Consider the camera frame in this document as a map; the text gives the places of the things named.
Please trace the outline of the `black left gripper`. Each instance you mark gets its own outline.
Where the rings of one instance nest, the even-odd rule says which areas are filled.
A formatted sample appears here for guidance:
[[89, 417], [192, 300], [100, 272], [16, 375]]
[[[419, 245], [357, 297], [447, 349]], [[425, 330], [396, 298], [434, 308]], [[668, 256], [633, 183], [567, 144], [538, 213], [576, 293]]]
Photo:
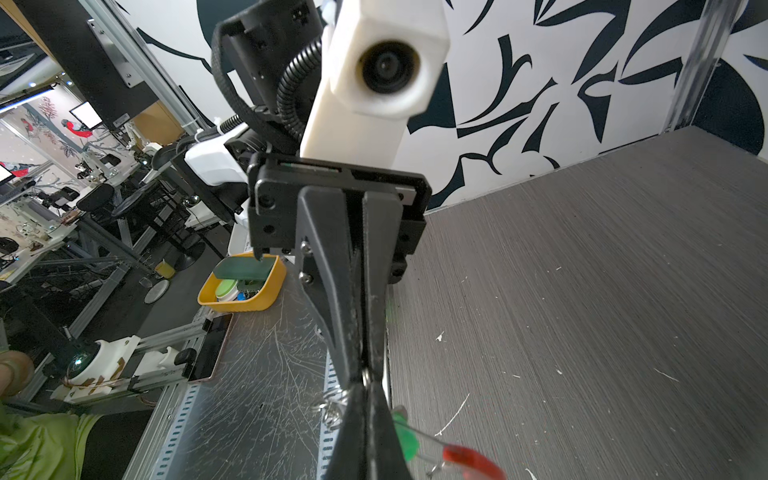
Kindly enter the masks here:
[[387, 285], [402, 279], [425, 230], [432, 194], [426, 178], [258, 152], [250, 159], [247, 185], [253, 253], [300, 257], [300, 273], [307, 277], [301, 286], [340, 386], [381, 382]]

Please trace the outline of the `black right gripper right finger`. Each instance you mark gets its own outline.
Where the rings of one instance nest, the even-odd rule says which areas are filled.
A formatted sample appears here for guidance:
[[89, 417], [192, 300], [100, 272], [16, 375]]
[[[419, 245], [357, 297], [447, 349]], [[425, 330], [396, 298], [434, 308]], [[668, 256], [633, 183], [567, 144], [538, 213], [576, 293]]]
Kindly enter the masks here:
[[411, 480], [380, 383], [367, 387], [367, 478]]

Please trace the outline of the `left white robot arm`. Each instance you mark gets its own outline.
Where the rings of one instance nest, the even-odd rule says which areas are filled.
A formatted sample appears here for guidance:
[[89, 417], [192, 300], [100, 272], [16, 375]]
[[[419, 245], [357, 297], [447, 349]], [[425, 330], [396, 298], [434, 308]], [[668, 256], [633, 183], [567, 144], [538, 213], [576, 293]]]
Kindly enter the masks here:
[[212, 78], [255, 139], [219, 159], [248, 188], [254, 255], [294, 257], [344, 389], [386, 374], [387, 289], [432, 196], [396, 159], [449, 46], [439, 1], [260, 1], [213, 28]]

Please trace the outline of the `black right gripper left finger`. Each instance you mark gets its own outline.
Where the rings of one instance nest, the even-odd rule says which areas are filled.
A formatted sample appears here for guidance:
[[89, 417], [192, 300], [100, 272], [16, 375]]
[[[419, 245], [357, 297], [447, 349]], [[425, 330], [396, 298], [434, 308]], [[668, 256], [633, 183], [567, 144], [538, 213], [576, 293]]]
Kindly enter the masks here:
[[325, 422], [337, 433], [326, 479], [366, 479], [366, 391], [353, 384], [326, 402]]

